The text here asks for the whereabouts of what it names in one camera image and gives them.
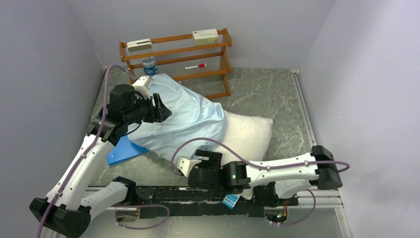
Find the wooden frame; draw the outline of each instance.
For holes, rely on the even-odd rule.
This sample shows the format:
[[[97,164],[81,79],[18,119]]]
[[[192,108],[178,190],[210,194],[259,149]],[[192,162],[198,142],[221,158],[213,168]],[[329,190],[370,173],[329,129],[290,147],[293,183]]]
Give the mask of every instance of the wooden frame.
[[[154,52],[147,52],[147,53],[142,53],[142,54],[137,54],[137,55],[128,55],[125,50],[125,48],[127,48],[127,43],[120,42],[119,43],[120,59],[121,59],[121,62],[126,62],[128,70],[132,74],[134,74],[134,69],[142,68],[143,66],[141,64],[131,64],[130,62],[131,60],[138,60],[144,57],[164,56],[164,55],[177,54],[177,53],[182,53],[182,52],[190,52],[190,51],[221,47],[220,52],[194,55],[194,56],[181,57],[181,58],[158,60],[156,64],[163,65],[163,64],[169,64],[169,63],[184,62],[184,61],[189,61],[189,60],[205,59],[205,58],[210,58],[210,57],[220,57],[220,67],[218,70],[186,74],[182,76],[173,77],[173,79],[175,81],[182,81],[182,80],[198,78],[198,77],[220,75],[220,78],[223,82],[223,86],[225,88],[225,92],[207,95],[206,97],[211,99],[211,98],[229,96],[230,88],[226,80],[226,74],[231,72],[231,68],[230,68],[230,63],[226,54],[226,46],[228,47],[232,46],[232,39],[230,38],[229,32],[227,31],[226,28],[224,28],[223,30],[218,30],[217,33],[219,35],[223,35],[223,42],[218,42],[214,44],[206,44],[206,45],[198,45],[198,46],[187,46],[187,47],[180,47],[180,48],[174,48],[174,49],[163,49],[161,51],[158,50]],[[152,44],[157,45],[159,43],[164,43],[164,42],[187,40],[187,39],[191,39],[192,37],[193,37],[193,34],[186,34],[186,35],[179,35],[179,36],[156,38],[156,39],[151,39],[151,41],[152,41]]]

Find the blue label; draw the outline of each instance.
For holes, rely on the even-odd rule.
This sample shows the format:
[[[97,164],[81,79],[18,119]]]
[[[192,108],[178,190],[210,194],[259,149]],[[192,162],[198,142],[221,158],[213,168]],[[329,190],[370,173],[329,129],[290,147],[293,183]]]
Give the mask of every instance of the blue label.
[[[150,67],[150,68],[143,67],[143,69],[146,75],[150,75],[150,76],[153,76],[158,72],[158,68],[156,66]]]
[[[229,194],[224,197],[224,200],[222,203],[226,205],[228,208],[233,209],[233,207],[236,205],[236,202],[239,200],[239,196],[236,196],[234,194]]]

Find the gray marble floor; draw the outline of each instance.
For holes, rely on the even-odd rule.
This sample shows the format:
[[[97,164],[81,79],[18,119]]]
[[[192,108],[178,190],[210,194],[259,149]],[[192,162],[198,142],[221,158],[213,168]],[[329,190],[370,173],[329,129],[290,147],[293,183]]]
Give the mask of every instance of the gray marble floor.
[[[274,121],[265,160],[284,159],[310,151],[301,105],[289,70],[232,68],[227,79],[231,96],[213,101],[221,103],[228,112]],[[108,90],[120,83],[128,83],[128,77],[119,69],[113,69]],[[182,85],[203,95],[224,91],[219,77],[186,80]],[[92,115],[99,112],[103,96],[102,87]],[[117,176],[131,179],[137,185],[187,185],[186,178],[171,172],[169,161],[149,152],[112,167],[104,158],[90,186],[106,186]]]

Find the wooden rack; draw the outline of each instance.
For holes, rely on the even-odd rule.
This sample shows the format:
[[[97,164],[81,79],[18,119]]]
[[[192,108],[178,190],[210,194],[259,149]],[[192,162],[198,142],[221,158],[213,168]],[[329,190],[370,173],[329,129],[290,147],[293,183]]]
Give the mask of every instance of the wooden rack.
[[[226,55],[226,46],[232,46],[232,39],[230,38],[229,32],[226,28],[218,30],[219,34],[217,43],[206,44],[206,45],[194,45],[192,39],[193,34],[170,36],[163,38],[151,39],[153,47],[147,50],[141,50],[141,54],[128,55],[126,51],[127,43],[119,43],[119,53],[121,62],[126,62],[128,70],[134,74],[134,69],[142,68],[142,64],[132,64],[131,60],[141,60],[144,57],[162,57],[171,54],[177,54],[182,52],[192,52],[198,50],[211,49],[221,47],[220,52],[207,53],[201,55],[193,55],[187,57],[173,58],[173,59],[162,59],[157,60],[157,65],[170,65],[166,67],[168,70],[161,70],[162,67],[157,67],[159,73],[167,73],[175,81],[181,81],[192,78],[199,78],[212,75],[220,75],[222,79],[225,92],[207,95],[207,98],[219,98],[230,95],[230,88],[226,80],[226,74],[230,73],[231,68],[229,60]],[[200,63],[206,63],[206,67],[195,68],[193,70],[184,70],[185,66],[197,65]]]

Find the white wall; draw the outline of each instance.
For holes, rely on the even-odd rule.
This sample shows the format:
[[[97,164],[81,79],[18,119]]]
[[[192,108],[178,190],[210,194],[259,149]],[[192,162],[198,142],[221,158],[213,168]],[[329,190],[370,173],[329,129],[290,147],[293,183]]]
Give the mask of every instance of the white wall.
[[[70,0],[105,65],[118,42],[226,27],[233,67],[298,68],[335,0]]]
[[[337,0],[300,68],[354,237],[419,237],[420,1]]]
[[[0,56],[0,237],[35,237],[29,204],[79,149],[103,68],[67,0],[2,0]]]

